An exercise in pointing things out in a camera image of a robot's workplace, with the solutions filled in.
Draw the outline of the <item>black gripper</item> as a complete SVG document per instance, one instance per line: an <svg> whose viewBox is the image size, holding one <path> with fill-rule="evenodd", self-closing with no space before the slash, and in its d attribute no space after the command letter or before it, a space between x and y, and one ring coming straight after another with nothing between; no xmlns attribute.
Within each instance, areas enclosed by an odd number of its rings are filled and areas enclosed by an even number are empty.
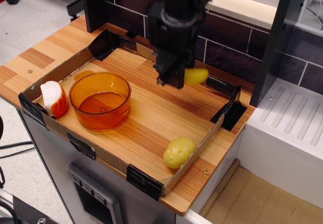
<svg viewBox="0 0 323 224"><path fill-rule="evenodd" d="M153 4L148 10L149 42L157 50L157 84L184 87L185 68L195 64L197 14L178 18L166 13L163 4Z"/></svg>

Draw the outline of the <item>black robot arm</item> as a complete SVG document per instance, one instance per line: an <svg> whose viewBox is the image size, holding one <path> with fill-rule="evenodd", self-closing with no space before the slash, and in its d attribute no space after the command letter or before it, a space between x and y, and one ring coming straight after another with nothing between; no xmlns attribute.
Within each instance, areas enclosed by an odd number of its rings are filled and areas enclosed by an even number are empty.
<svg viewBox="0 0 323 224"><path fill-rule="evenodd" d="M198 28L209 1L163 0L149 8L148 38L157 50L158 84L183 88L185 70L195 64Z"/></svg>

